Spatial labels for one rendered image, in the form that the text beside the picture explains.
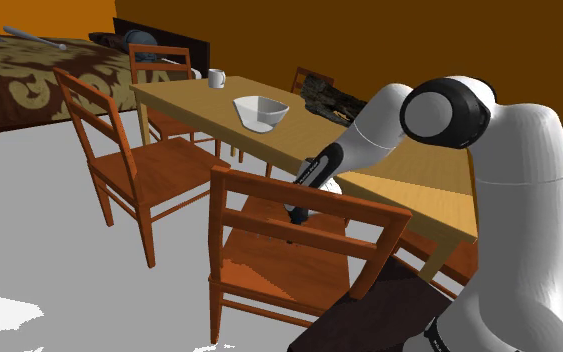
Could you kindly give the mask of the dark robot stand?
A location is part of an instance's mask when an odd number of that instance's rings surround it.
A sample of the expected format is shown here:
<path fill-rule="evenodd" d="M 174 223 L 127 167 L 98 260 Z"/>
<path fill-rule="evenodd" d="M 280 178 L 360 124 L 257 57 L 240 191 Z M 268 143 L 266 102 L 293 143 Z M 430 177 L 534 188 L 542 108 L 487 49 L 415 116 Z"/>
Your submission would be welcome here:
<path fill-rule="evenodd" d="M 287 352 L 402 352 L 403 343 L 422 333 L 450 304 L 392 256 L 362 299 L 344 294 Z"/>

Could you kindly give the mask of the bed with patterned brown cover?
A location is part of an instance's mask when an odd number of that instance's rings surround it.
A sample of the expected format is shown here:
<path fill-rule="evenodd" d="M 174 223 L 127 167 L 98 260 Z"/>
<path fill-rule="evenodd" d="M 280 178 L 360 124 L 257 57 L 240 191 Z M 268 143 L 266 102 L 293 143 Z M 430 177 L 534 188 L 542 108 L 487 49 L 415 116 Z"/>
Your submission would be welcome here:
<path fill-rule="evenodd" d="M 55 38 L 62 51 L 44 43 L 0 35 L 0 132 L 69 118 L 52 69 L 61 68 L 110 95 L 120 112 L 136 108 L 130 90 L 130 59 L 121 44 L 111 48 L 89 39 Z"/>

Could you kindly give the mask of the white bowl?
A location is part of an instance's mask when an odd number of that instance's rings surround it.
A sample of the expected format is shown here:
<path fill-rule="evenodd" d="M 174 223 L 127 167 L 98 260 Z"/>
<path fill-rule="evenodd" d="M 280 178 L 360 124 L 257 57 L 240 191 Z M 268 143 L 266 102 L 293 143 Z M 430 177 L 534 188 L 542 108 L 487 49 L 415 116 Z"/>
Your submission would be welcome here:
<path fill-rule="evenodd" d="M 242 126 L 259 134 L 272 131 L 289 111 L 288 105 L 263 96 L 239 97 L 233 105 Z"/>

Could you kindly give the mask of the light wooden table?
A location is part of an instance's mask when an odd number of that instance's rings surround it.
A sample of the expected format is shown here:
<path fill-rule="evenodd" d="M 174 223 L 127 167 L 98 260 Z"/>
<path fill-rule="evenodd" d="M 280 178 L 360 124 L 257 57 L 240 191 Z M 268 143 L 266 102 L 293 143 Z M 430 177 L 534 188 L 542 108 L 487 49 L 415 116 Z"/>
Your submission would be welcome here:
<path fill-rule="evenodd" d="M 247 78 L 231 76 L 222 89 L 205 79 L 132 85 L 136 100 L 288 173 L 317 155 L 344 127 L 308 112 L 303 99 Z M 244 128 L 233 105 L 243 96 L 263 96 L 285 103 L 289 111 L 270 132 Z M 441 238 L 440 254 L 420 275 L 431 280 L 451 246 L 478 238 L 469 156 L 464 149 L 428 146 L 404 139 L 385 159 L 336 178 L 347 195 L 409 209 L 409 230 Z"/>

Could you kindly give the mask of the dark brown log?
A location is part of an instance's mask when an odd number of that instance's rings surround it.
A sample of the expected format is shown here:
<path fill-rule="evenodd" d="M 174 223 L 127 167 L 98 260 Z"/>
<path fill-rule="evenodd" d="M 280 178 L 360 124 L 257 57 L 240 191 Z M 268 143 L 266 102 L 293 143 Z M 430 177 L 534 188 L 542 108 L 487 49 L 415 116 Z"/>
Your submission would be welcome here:
<path fill-rule="evenodd" d="M 367 105 L 366 101 L 341 92 L 312 74 L 304 79 L 300 96 L 307 111 L 344 127 L 349 127 Z"/>

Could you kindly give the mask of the brown wooden chair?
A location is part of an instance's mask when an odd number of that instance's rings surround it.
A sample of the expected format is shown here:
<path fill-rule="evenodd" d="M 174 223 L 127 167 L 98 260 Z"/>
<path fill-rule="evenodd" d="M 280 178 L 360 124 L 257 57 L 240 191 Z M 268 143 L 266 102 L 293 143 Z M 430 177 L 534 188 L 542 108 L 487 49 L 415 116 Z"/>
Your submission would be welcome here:
<path fill-rule="evenodd" d="M 333 86 L 335 80 L 332 77 L 298 67 L 294 75 L 290 92 L 300 94 L 301 96 L 314 96 L 321 93 L 324 89 L 324 83 Z"/>
<path fill-rule="evenodd" d="M 285 204 L 310 210 L 292 224 Z M 344 294 L 363 298 L 412 214 L 379 202 L 215 166 L 208 248 L 210 340 L 225 307 L 307 327 L 309 321 L 230 300 L 234 295 L 321 316 Z"/>
<path fill-rule="evenodd" d="M 437 235 L 426 237 L 411 230 L 405 229 L 391 250 L 394 257 L 405 268 L 421 277 L 420 270 L 406 263 L 397 255 L 399 249 L 404 249 L 417 258 L 429 264 L 429 259 L 440 254 L 439 245 L 441 238 Z M 478 247 L 463 240 L 451 246 L 451 251 L 444 257 L 444 263 L 440 265 L 438 271 L 448 278 L 454 280 L 462 286 L 466 286 L 478 269 Z"/>
<path fill-rule="evenodd" d="M 111 204 L 135 219 L 147 266 L 156 265 L 152 223 L 206 195 L 203 191 L 153 216 L 151 209 L 210 181 L 214 166 L 228 164 L 182 138 L 132 148 L 113 98 L 63 69 L 53 73 L 64 96 L 84 152 L 91 180 L 107 226 L 114 224 Z M 119 151 L 96 156 L 84 126 L 113 141 Z"/>
<path fill-rule="evenodd" d="M 138 83 L 139 71 L 176 71 L 184 72 L 188 80 L 193 79 L 193 71 L 191 68 L 190 53 L 188 48 L 167 47 L 149 44 L 133 44 L 128 45 L 130 68 L 132 83 Z M 138 53 L 151 54 L 167 54 L 173 56 L 182 56 L 185 60 L 184 64 L 176 64 L 170 62 L 137 62 L 135 55 Z M 174 118 L 171 118 L 157 110 L 151 109 L 150 112 L 144 104 L 137 100 L 137 112 L 139 119 L 139 127 L 143 145 L 150 143 L 150 137 L 153 136 L 157 141 L 167 140 L 170 136 L 188 134 L 190 142 L 202 143 L 213 141 L 215 143 L 215 156 L 221 157 L 221 141 L 212 137 L 204 139 L 196 139 L 197 130 L 188 126 Z"/>

